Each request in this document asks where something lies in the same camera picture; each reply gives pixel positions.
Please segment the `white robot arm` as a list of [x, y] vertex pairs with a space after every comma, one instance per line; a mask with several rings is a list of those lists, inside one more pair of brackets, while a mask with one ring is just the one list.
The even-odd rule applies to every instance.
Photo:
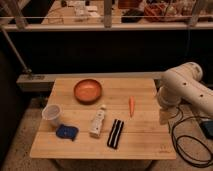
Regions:
[[178, 106], [182, 99], [213, 117], [213, 90], [200, 83], [202, 77], [203, 70], [195, 62], [187, 62], [162, 73], [161, 86], [156, 95], [161, 107], [161, 125], [168, 122], [169, 109]]

